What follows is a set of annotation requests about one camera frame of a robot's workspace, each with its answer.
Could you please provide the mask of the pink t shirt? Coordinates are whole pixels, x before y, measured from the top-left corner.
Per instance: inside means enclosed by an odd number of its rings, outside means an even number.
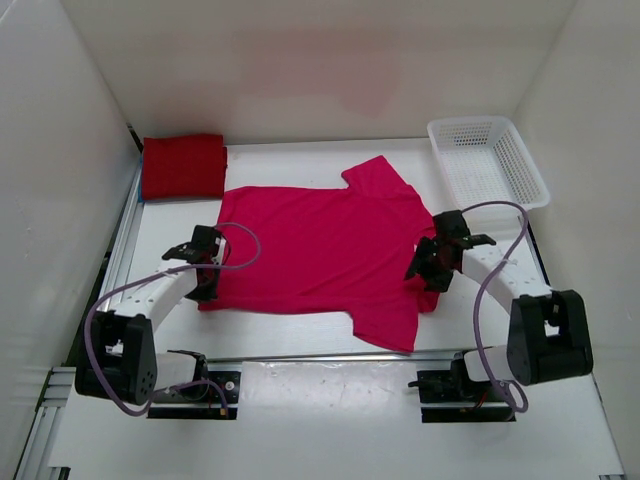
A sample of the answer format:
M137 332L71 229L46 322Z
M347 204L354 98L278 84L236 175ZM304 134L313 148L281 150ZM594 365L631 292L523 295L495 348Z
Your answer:
M405 274L435 232L416 190L382 156L343 171L346 187L246 186L228 191L218 222L232 264L202 311L345 312L355 337L411 352L419 316L437 307Z

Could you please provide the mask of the dark red t shirt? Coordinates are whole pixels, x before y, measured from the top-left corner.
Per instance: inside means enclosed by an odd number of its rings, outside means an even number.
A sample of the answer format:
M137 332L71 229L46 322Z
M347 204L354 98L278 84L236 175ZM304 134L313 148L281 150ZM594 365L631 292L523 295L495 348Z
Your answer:
M222 135L145 137L143 145L144 201L224 196L228 158Z

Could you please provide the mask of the blue t shirt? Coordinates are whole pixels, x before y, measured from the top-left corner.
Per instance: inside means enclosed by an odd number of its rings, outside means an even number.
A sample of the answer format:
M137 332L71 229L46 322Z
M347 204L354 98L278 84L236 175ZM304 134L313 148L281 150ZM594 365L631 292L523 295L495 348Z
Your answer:
M143 153L141 153L139 157L139 179L138 179L138 186L137 186L137 202L140 204L144 203L143 194L142 194L143 177L144 177L144 155Z

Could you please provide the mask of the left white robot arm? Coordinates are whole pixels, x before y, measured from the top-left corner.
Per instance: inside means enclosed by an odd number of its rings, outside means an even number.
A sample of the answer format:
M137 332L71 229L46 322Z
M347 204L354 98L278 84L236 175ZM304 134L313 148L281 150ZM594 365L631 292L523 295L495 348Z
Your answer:
M96 311L83 332L78 359L78 394L142 406L159 391L185 385L179 394L199 401L208 394L208 365L201 353L158 353L154 333L183 300L205 304L217 298L226 239L214 227L198 225L189 241L162 256L156 278L130 287L120 302Z

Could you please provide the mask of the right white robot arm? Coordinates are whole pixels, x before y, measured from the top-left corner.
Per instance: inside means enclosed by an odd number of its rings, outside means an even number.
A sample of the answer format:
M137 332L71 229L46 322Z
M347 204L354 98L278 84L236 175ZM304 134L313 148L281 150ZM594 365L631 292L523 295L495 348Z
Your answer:
M419 277L428 292L446 292L456 274L475 281L472 326L476 346L451 363L453 385L461 397L483 387L504 402L512 392L592 373L594 356L582 296L554 290L512 261L487 234L474 234L460 210L434 218L435 234L423 237L405 274ZM509 317L505 344L482 340L480 309L493 298Z

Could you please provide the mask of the white plastic basket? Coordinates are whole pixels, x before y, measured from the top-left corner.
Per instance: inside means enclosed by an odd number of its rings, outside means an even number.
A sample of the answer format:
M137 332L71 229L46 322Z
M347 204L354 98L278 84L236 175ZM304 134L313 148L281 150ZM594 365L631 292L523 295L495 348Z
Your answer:
M512 121L480 115L432 120L427 125L432 152L456 208L475 223L509 222L520 212L546 207L544 180Z

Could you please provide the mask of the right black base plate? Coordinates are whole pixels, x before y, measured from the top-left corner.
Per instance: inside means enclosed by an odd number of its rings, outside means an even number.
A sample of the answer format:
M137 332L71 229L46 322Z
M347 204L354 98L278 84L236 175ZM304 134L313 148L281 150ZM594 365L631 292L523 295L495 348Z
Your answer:
M490 382L473 382L452 371L421 370L408 388L418 393L424 424L516 421L515 413Z

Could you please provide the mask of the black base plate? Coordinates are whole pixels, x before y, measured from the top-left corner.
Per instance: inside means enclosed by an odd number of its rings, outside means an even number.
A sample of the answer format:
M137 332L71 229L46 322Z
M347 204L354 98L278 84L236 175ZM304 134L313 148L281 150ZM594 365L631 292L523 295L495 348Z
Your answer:
M408 388L418 393L424 424L516 421L515 413L490 382L473 382L452 371L421 370Z
M238 370L210 370L209 379L224 394L226 408L222 405L220 392L212 386L194 387L191 393L169 390L156 398L147 413L147 418L156 420L236 420L241 391L241 372Z

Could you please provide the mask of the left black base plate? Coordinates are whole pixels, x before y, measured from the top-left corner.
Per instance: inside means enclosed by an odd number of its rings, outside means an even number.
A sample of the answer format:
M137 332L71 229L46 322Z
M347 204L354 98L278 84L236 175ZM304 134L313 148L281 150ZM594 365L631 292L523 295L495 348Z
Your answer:
M238 370L210 370L209 379L224 394L226 408L222 405L220 392L212 386L194 387L191 393L169 390L156 398L147 413L147 418L156 420L236 420L241 391L241 372Z

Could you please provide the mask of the aluminium frame rail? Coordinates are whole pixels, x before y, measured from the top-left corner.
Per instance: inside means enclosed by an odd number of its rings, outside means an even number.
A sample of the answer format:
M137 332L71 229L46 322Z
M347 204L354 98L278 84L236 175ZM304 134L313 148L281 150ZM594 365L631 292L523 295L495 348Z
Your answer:
M243 369L248 363L266 364L386 364L410 363L416 372L428 363L444 362L454 351L473 344L471 310L476 284L456 279L439 301L435 313L421 318L412 356L395 355L357 339L343 313L259 315L239 311L201 314L183 303L162 323L159 348L177 347L210 354L218 368ZM54 379L62 395L40 410L29 441L23 478L74 479L66 467L50 457L71 395L77 394L71 372L58 369Z

